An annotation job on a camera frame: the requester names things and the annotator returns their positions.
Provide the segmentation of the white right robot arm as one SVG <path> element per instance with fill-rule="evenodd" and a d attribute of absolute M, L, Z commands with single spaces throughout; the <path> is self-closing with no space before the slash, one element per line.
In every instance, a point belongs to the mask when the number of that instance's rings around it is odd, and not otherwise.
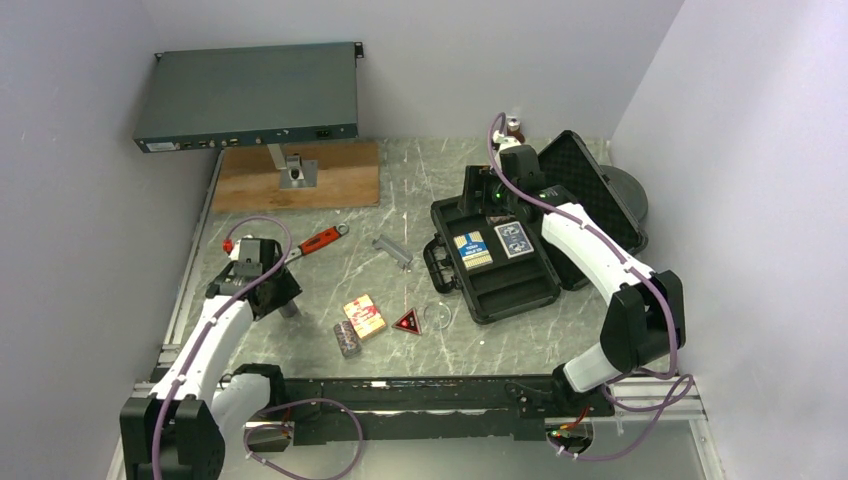
<path fill-rule="evenodd" d="M 596 343 L 559 367 L 564 379 L 550 391 L 555 409 L 574 415 L 591 390 L 635 372 L 672 377 L 685 343 L 680 278 L 637 260 L 564 187 L 547 185 L 532 147 L 495 138 L 488 156 L 488 166 L 467 169 L 461 209 L 497 217 L 494 235 L 508 260 L 536 253 L 536 239 L 560 251 L 607 306 Z"/>

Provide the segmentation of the blue playing card deck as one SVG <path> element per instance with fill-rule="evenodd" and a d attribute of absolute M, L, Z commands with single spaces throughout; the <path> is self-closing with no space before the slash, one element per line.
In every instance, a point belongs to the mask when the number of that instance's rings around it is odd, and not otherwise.
<path fill-rule="evenodd" d="M 528 255 L 535 251 L 531 239 L 519 221 L 495 225 L 494 231 L 508 259 Z"/>

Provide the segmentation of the black poker set case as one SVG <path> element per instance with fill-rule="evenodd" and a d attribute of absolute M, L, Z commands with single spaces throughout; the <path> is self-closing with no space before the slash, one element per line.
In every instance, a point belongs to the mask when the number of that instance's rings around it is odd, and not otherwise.
<path fill-rule="evenodd" d="M 540 201 L 579 204 L 628 253 L 647 246 L 638 215 L 577 133 L 566 130 L 541 151 L 519 147 L 503 172 Z M 422 256 L 433 286 L 461 292 L 477 324 L 547 306 L 589 282 L 543 239 L 543 211 L 515 197 L 488 165 L 467 166 L 461 194 L 435 201 L 430 212 L 436 232 Z"/>

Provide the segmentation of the purple 500 chip stack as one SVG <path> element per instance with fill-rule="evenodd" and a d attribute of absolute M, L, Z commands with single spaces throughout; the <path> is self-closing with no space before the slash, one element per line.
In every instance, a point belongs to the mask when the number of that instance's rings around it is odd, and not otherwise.
<path fill-rule="evenodd" d="M 278 312 L 283 318 L 293 318 L 299 315 L 299 308 L 294 300 L 291 300 L 281 306 Z"/>

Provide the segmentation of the blue 10 chip stack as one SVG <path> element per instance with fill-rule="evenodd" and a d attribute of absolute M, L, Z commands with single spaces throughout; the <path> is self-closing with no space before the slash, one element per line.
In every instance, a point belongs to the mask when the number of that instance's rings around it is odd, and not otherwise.
<path fill-rule="evenodd" d="M 507 223 L 512 220 L 511 215 L 493 215 L 487 216 L 486 221 L 488 225 L 499 225 L 503 223 Z"/>

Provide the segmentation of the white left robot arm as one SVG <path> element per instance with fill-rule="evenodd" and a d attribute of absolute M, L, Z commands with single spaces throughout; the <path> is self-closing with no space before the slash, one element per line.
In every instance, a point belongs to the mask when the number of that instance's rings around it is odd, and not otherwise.
<path fill-rule="evenodd" d="M 249 363 L 219 382 L 250 326 L 275 311 L 296 312 L 302 290 L 285 266 L 286 248 L 272 239 L 227 241 L 235 253 L 207 288 L 201 317 L 162 378 L 119 414 L 129 479 L 216 479 L 226 441 L 254 415 L 279 417 L 288 394 L 280 367 Z"/>

